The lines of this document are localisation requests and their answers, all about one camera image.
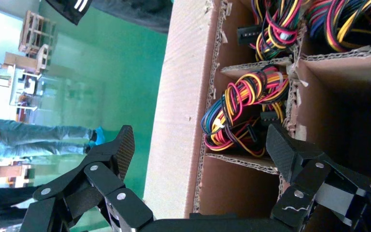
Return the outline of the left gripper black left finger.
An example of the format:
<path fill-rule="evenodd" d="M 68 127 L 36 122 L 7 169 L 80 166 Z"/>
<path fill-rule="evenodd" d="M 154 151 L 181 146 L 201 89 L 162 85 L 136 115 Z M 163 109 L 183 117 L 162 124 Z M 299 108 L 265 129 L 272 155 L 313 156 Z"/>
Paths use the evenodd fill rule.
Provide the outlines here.
<path fill-rule="evenodd" d="M 33 194 L 32 230 L 68 232 L 84 213 L 98 208 L 114 232 L 139 232 L 152 211 L 124 183 L 135 150 L 132 126 L 111 142 L 94 146 L 74 169 Z"/>

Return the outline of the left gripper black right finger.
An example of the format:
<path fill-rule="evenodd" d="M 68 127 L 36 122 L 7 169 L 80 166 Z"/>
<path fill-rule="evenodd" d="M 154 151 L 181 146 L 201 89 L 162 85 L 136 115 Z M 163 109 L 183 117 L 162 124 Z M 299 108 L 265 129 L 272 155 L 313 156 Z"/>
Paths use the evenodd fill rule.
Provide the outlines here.
<path fill-rule="evenodd" d="M 371 232 L 371 178 L 337 164 L 315 144 L 290 137 L 277 123 L 268 126 L 266 150 L 289 183 L 271 218 L 301 232 L 321 205 L 350 231 Z"/>

